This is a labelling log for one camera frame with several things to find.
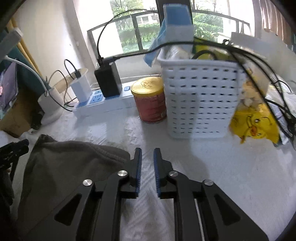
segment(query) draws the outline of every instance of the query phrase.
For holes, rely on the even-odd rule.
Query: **green shrub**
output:
[[[217,41],[218,32],[223,32],[222,17],[205,14],[192,13],[194,35],[206,40]]]
[[[139,31],[141,35],[142,42],[150,42],[152,38],[156,38],[160,29],[159,23],[145,24],[139,26]],[[123,30],[118,30],[119,39],[121,41],[122,47],[128,44],[136,44],[137,38],[135,34],[135,29],[128,28]]]
[[[194,25],[194,35],[197,37],[204,38],[206,40],[217,41],[217,33],[223,32],[222,17],[204,13],[193,13],[192,19]],[[139,25],[142,43],[149,43],[151,39],[156,38],[159,30],[159,23]],[[121,46],[126,51],[128,51],[129,46],[134,46],[137,44],[133,26],[127,27],[127,25],[125,25],[121,29],[118,28],[118,34],[121,41]]]

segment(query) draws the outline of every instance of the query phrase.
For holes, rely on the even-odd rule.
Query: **window frame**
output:
[[[163,14],[163,7],[159,8],[159,6],[163,6],[164,4],[168,4],[168,3],[180,3],[180,4],[188,5],[189,10],[190,10],[190,14],[191,14],[191,20],[192,20],[192,12],[194,12],[194,13],[203,13],[203,14],[208,14],[208,15],[216,15],[216,16],[219,16],[219,17],[234,20],[236,22],[236,32],[237,33],[244,33],[244,25],[246,24],[247,27],[249,27],[250,33],[252,34],[251,27],[250,27],[249,23],[247,23],[247,22],[245,22],[243,20],[228,16],[228,15],[224,15],[222,13],[218,13],[218,12],[192,9],[192,4],[191,4],[190,0],[185,0],[185,1],[184,0],[156,0],[157,13],[158,13],[160,25],[161,25],[161,23],[163,21],[164,14]],[[135,30],[135,36],[136,36],[136,39],[137,39],[138,48],[139,48],[139,50],[137,50],[137,51],[131,51],[131,52],[122,53],[122,54],[118,54],[118,55],[114,55],[114,56],[122,57],[122,56],[129,55],[131,53],[145,53],[145,52],[147,52],[147,50],[143,49],[143,44],[142,44],[141,35],[140,35],[140,31],[139,31],[139,25],[138,25],[136,17],[141,16],[141,15],[145,15],[145,14],[151,14],[151,13],[156,13],[156,11],[155,10],[148,10],[148,11],[145,11],[145,12],[133,13],[133,14],[130,14],[130,15],[126,15],[126,16],[122,16],[122,17],[113,19],[110,22],[110,23],[114,23],[114,22],[117,22],[117,21],[120,21],[120,20],[131,18],[132,22],[133,22],[133,27],[134,27],[134,30]],[[88,35],[89,41],[91,43],[91,47],[92,47],[92,49],[94,51],[96,59],[98,58],[98,53],[97,53],[97,50],[96,50],[96,41],[95,41],[95,39],[93,37],[92,31],[94,31],[94,30],[96,30],[98,28],[104,27],[106,24],[107,24],[107,22],[103,23],[103,24],[100,24],[100,25],[98,25],[98,26],[96,26],[96,27],[94,27],[94,28],[87,31],[87,35]]]

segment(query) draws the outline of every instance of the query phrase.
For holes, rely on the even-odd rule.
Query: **white cable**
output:
[[[45,85],[44,85],[42,79],[41,79],[40,76],[36,73],[35,70],[33,70],[33,69],[30,68],[28,65],[25,65],[24,63],[22,63],[22,62],[20,62],[20,61],[18,61],[18,60],[16,60],[16,59],[9,58],[8,56],[5,56],[4,59],[6,59],[6,60],[8,60],[8,61],[10,61],[10,62],[15,62],[15,63],[17,63],[17,64],[19,64],[19,65],[25,67],[26,69],[30,70],[30,71],[31,71],[31,72],[37,77],[37,79],[40,81],[40,83],[42,84],[42,87],[44,88],[45,93],[47,92],[47,89],[46,89],[46,87],[45,87]]]

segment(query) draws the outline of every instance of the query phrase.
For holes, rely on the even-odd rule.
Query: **power outlet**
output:
[[[98,103],[100,101],[102,101],[103,99],[103,95],[99,94],[99,95],[94,95],[91,99],[91,101],[89,102],[89,104],[94,104],[94,103]]]

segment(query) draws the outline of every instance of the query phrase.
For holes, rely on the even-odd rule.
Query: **curtain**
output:
[[[262,27],[267,32],[279,36],[285,44],[291,45],[292,31],[283,15],[270,0],[259,0],[262,17]]]
[[[7,24],[7,29],[10,32],[14,28],[17,28],[17,23],[14,17],[11,18],[9,23]],[[18,49],[21,51],[21,53],[24,55],[24,57],[27,59],[27,61],[31,64],[32,68],[41,76],[40,70],[34,61],[33,57],[31,56],[23,38],[21,41],[17,44]]]

